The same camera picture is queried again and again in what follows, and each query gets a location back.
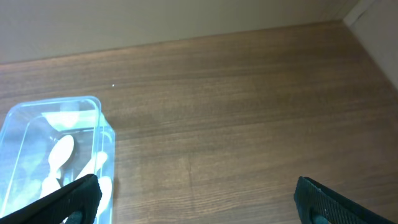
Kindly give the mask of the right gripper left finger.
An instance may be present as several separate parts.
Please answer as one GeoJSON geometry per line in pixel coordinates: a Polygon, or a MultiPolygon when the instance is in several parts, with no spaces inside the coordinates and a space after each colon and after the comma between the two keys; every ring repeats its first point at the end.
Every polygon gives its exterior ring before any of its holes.
{"type": "Polygon", "coordinates": [[[93,224],[101,198],[98,177],[88,174],[1,218],[1,224],[93,224]]]}

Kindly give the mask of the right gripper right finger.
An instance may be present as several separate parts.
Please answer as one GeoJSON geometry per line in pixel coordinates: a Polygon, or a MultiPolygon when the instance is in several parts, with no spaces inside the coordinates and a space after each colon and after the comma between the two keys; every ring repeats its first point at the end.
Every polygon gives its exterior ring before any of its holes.
{"type": "Polygon", "coordinates": [[[302,223],[394,224],[309,177],[299,177],[294,201],[302,223]]]}

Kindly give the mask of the white spoon with long handle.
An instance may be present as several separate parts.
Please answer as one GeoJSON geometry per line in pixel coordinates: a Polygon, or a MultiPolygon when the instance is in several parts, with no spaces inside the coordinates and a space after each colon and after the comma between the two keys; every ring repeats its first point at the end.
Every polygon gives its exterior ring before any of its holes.
{"type": "Polygon", "coordinates": [[[99,217],[107,209],[113,192],[113,184],[110,177],[108,176],[100,177],[98,179],[98,183],[102,196],[99,201],[96,217],[99,217]]]}

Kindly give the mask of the yellow plastic spoon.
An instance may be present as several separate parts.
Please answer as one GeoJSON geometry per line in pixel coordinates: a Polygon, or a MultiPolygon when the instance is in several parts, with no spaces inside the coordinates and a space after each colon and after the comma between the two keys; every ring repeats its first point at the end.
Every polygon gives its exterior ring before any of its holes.
{"type": "Polygon", "coordinates": [[[92,157],[80,173],[75,177],[78,180],[88,174],[96,174],[99,170],[103,169],[103,165],[108,159],[108,155],[105,152],[98,152],[94,157],[92,157]]]}

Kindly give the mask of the white plastic spoon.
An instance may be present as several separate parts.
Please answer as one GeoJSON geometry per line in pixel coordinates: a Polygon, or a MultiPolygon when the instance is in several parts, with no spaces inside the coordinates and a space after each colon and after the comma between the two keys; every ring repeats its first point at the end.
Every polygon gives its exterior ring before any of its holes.
{"type": "Polygon", "coordinates": [[[74,144],[72,135],[66,135],[55,143],[48,157],[50,171],[42,182],[42,190],[39,198],[46,197],[61,188],[63,178],[62,166],[72,156],[74,144]]]}

